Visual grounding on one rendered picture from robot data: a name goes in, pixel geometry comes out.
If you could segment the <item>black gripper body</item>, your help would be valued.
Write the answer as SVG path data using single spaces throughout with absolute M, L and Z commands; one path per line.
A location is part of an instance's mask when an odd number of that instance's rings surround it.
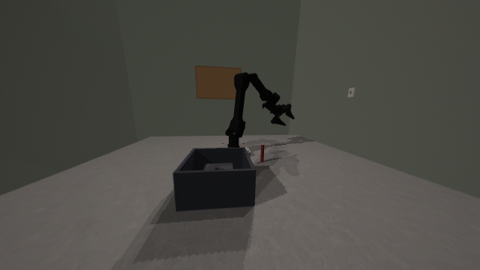
M 287 104 L 283 109 L 280 109 L 278 105 L 274 105 L 274 107 L 270 110 L 270 113 L 275 115 L 275 117 L 271 120 L 271 123 L 274 124 L 283 113 L 289 111 L 290 107 L 291 105 Z

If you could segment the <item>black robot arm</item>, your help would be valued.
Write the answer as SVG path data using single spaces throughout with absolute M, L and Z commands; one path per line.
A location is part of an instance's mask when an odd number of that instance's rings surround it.
M 271 93 L 261 83 L 256 73 L 239 73 L 234 77 L 234 86 L 236 89 L 235 95 L 235 109 L 234 116 L 229 124 L 229 128 L 226 130 L 226 136 L 229 136 L 228 148 L 240 148 L 239 138 L 242 137 L 245 129 L 245 121 L 243 121 L 243 109 L 245 102 L 245 92 L 249 84 L 259 92 L 259 97 L 262 101 L 266 101 L 262 104 L 262 108 L 266 108 L 269 111 L 280 100 L 280 96 L 277 93 Z

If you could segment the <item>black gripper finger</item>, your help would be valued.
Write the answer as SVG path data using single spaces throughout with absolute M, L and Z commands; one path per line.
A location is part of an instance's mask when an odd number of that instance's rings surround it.
M 291 119 L 294 119 L 293 114 L 291 113 L 291 107 L 288 112 L 285 114 L 286 116 L 289 116 Z
M 275 122 L 275 124 L 286 126 L 286 125 L 281 121 L 280 118 Z

